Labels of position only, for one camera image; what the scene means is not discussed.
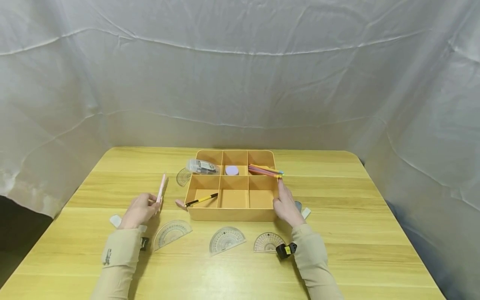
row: protractor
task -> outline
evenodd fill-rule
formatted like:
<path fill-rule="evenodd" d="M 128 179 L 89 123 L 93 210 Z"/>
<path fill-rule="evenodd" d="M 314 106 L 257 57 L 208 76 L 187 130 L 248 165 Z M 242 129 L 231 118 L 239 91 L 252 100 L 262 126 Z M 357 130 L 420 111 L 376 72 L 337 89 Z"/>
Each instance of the protractor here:
<path fill-rule="evenodd" d="M 285 244 L 283 239 L 276 233 L 265 232 L 257 237 L 253 245 L 254 252 L 276 252 L 275 248 Z"/>
<path fill-rule="evenodd" d="M 219 254 L 246 241 L 240 230 L 235 227 L 223 227 L 210 240 L 210 255 Z"/>
<path fill-rule="evenodd" d="M 183 220 L 173 220 L 166 223 L 155 235 L 153 242 L 154 251 L 178 240 L 191 231 L 192 227 L 190 224 Z"/>
<path fill-rule="evenodd" d="M 190 180 L 190 177 L 192 177 L 192 173 L 190 173 L 187 168 L 183 168 L 177 174 L 177 183 L 179 186 L 185 186 Z"/>

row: yellow pencil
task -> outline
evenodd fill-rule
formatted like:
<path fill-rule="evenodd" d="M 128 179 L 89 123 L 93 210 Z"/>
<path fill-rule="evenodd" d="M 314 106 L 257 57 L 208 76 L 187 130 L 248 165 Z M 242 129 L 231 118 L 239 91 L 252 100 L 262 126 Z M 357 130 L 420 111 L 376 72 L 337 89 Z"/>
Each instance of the yellow pencil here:
<path fill-rule="evenodd" d="M 272 172 L 275 172 L 275 173 L 278 173 L 278 174 L 282 174 L 282 175 L 283 175 L 283 171 L 279 171 L 279 170 L 271 169 L 271 168 L 269 168 L 269 167 L 261 167 L 261 166 L 254 165 L 254 164 L 250 164 L 250 166 L 254 166 L 254 167 L 256 167 L 256 168 L 260 168 L 260 169 L 264 169 L 264 170 L 272 171 Z"/>
<path fill-rule="evenodd" d="M 185 203 L 185 207 L 189 207 L 190 205 L 195 204 L 195 203 L 200 203 L 200 202 L 203 202 L 203 201 L 207 201 L 208 199 L 212 199 L 212 198 L 215 198 L 217 196 L 218 196 L 218 193 L 216 192 L 215 194 L 211 194 L 209 196 L 200 198 L 198 200 L 193 200 L 191 202 Z"/>

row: dark floor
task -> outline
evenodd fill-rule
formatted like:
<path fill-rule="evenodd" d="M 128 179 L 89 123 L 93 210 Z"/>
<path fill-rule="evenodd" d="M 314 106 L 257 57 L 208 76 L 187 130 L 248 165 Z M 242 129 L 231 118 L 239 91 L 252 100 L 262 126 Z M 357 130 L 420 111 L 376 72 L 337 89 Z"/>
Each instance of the dark floor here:
<path fill-rule="evenodd" d="M 51 222 L 49 216 L 0 196 L 0 288 Z"/>

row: white backdrop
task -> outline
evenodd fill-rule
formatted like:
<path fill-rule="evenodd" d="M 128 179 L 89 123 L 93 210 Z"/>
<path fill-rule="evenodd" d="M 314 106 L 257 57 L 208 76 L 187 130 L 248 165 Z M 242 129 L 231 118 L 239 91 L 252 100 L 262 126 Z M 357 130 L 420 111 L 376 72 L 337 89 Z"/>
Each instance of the white backdrop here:
<path fill-rule="evenodd" d="M 0 29 L 1 194 L 55 216 L 116 145 L 348 150 L 480 298 L 478 1 L 16 0 Z"/>

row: beige sleeve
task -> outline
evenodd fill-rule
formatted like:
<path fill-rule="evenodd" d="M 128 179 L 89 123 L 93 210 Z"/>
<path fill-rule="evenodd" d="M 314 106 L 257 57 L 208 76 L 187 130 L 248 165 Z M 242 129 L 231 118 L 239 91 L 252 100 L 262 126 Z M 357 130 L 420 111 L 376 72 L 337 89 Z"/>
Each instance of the beige sleeve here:
<path fill-rule="evenodd" d="M 297 244 L 295 262 L 305 281 L 311 300 L 343 299 L 335 279 L 328 270 L 327 250 L 320 234 L 310 225 L 302 224 L 292 230 L 292 238 Z"/>
<path fill-rule="evenodd" d="M 141 247 L 138 229 L 113 232 L 102 253 L 103 269 L 90 299 L 126 300 Z"/>

